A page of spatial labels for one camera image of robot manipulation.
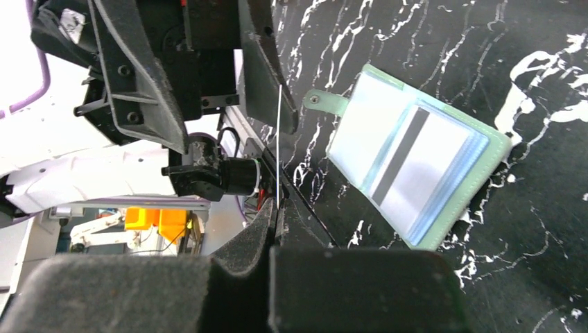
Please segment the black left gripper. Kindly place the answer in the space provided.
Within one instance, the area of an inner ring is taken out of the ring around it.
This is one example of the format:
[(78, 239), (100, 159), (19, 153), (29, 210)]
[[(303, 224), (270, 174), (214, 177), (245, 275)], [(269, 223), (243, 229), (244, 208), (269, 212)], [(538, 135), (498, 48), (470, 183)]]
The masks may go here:
[(297, 131), (270, 1), (35, 1), (31, 39), (88, 71), (73, 113), (119, 146), (145, 139), (185, 154), (186, 122), (239, 102), (240, 46), (247, 115)]

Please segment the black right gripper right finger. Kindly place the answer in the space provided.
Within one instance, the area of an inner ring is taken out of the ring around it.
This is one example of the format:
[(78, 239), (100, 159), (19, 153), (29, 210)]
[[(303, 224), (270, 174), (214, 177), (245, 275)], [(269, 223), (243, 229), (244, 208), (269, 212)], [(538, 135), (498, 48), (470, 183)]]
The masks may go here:
[(426, 250), (268, 249), (271, 332), (469, 332), (455, 277)]

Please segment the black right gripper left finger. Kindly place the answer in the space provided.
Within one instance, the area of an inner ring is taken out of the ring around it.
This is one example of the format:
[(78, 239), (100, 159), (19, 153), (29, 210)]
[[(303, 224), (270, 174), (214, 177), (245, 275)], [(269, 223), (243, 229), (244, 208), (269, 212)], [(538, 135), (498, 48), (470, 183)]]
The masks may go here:
[(40, 264), (2, 332), (267, 332), (273, 199), (208, 256), (57, 255)]

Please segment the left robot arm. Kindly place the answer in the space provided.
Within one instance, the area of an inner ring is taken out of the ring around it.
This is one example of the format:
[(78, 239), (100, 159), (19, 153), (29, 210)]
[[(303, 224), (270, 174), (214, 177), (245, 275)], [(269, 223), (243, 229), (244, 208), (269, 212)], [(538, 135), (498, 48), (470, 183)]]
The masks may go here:
[(27, 1), (48, 89), (47, 56), (87, 70), (72, 112), (1, 114), (1, 226), (52, 207), (120, 196), (266, 192), (257, 157), (230, 157), (186, 124), (227, 107), (281, 133), (299, 114), (277, 54), (269, 1)]

